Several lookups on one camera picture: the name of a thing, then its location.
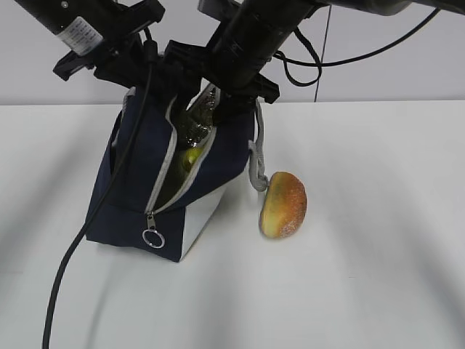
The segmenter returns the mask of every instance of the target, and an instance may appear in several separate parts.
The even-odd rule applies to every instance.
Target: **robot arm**
[[[95,67],[99,79],[125,87],[145,85],[147,68],[138,33],[163,17],[164,8],[157,0],[144,0],[132,7],[114,0],[15,1],[72,49],[54,69],[62,79],[68,80],[84,67]],[[415,2],[465,14],[463,0]],[[199,10],[220,21],[217,31],[207,47],[170,41],[158,71],[176,63],[181,63],[183,74],[189,71],[189,77],[179,79],[180,84],[187,85],[186,90],[191,89],[185,94],[186,100],[197,93],[198,80],[205,77],[239,100],[250,102],[261,96],[272,103],[279,97],[278,85],[261,76],[260,70],[301,21],[329,4],[394,15],[410,1],[244,0],[239,4],[233,0],[200,0]]]

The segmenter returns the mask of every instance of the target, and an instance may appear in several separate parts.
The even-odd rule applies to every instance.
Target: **white bag panel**
[[[223,194],[226,191],[228,183],[225,183],[211,193],[186,206],[181,259],[184,258],[186,253],[189,251],[190,247],[202,231],[204,225],[217,208],[221,197],[223,197]]]

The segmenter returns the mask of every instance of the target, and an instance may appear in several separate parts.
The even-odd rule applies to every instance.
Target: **bag strap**
[[[255,190],[266,191],[270,186],[268,177],[264,174],[264,156],[263,156],[263,115],[262,107],[258,101],[255,102],[255,118],[258,124],[256,141],[249,140],[248,149],[250,150],[250,162],[248,165],[248,178]]]

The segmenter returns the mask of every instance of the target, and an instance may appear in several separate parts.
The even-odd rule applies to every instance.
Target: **white label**
[[[57,36],[79,56],[87,55],[103,41],[103,36],[82,17],[77,17]]]

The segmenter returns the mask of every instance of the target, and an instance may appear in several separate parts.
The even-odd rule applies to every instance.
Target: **zipper pull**
[[[155,217],[153,215],[153,212],[147,213],[147,229],[155,230]]]
[[[151,240],[148,239],[147,235],[153,236],[156,235],[155,239],[158,238],[160,242],[158,244],[154,244]],[[155,214],[153,212],[147,213],[147,229],[142,232],[142,238],[144,239],[145,243],[152,247],[153,249],[162,249],[165,247],[165,237],[161,235],[155,226]]]

